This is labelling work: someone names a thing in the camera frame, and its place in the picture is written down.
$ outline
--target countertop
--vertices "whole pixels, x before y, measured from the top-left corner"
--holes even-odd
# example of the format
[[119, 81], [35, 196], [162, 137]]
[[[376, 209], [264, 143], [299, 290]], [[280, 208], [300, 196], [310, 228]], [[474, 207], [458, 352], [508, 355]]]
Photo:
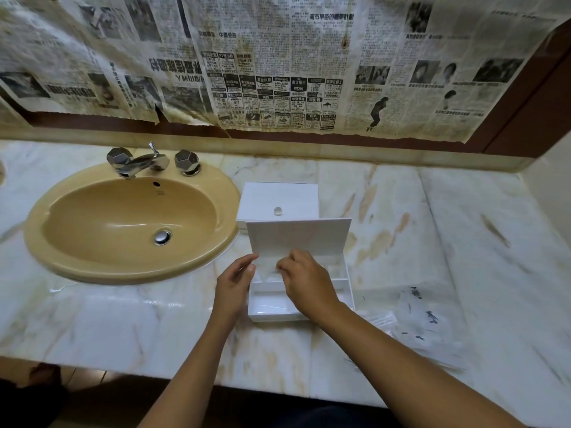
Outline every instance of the countertop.
[[[208, 320], [216, 277], [250, 244], [238, 236], [206, 266], [152, 284], [82, 284], [48, 272], [26, 250], [26, 215], [56, 182], [105, 162], [107, 151], [0, 141], [0, 355], [171, 378]], [[527, 425], [571, 427], [571, 251], [519, 175], [199, 156], [240, 189], [246, 181], [318, 183], [321, 216], [353, 218], [345, 252], [356, 309], [383, 287], [455, 286], [476, 351], [459, 378]], [[383, 405], [307, 322], [241, 319], [216, 382]]]

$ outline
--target hand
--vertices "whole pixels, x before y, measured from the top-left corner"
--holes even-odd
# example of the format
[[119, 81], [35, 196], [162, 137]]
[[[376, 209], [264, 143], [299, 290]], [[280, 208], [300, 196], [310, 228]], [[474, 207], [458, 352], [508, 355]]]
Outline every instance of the hand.
[[329, 273], [308, 251], [294, 249], [289, 257], [277, 262], [285, 292], [304, 316], [319, 323], [323, 316], [339, 306]]
[[253, 260], [258, 254], [248, 254], [234, 261], [218, 276], [214, 305], [210, 319], [232, 330], [248, 297], [248, 288], [256, 272]]

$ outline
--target yellow sink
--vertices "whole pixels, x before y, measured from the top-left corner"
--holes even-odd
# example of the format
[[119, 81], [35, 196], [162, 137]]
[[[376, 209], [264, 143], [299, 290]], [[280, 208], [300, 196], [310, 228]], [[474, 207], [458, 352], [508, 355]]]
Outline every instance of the yellow sink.
[[236, 236], [240, 193], [222, 171], [201, 167], [184, 177], [171, 164], [133, 180], [107, 163], [77, 172], [34, 205], [26, 245], [53, 272], [83, 282], [139, 284], [202, 266]]

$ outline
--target person's left hand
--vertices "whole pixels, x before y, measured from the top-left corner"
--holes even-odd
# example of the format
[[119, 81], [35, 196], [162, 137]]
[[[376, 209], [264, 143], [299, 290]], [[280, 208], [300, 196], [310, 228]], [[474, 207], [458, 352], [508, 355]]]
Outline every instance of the person's left hand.
[[253, 260], [258, 254], [248, 254], [234, 261], [218, 276], [210, 318], [232, 330], [248, 297], [248, 288], [256, 272]]

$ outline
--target plastic bag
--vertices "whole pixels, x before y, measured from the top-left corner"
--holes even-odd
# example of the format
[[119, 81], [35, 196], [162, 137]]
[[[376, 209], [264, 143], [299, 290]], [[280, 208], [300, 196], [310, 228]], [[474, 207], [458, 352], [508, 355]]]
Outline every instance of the plastic bag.
[[429, 281], [373, 291], [374, 308], [358, 312], [365, 320], [439, 366], [470, 367], [475, 352], [452, 285]]

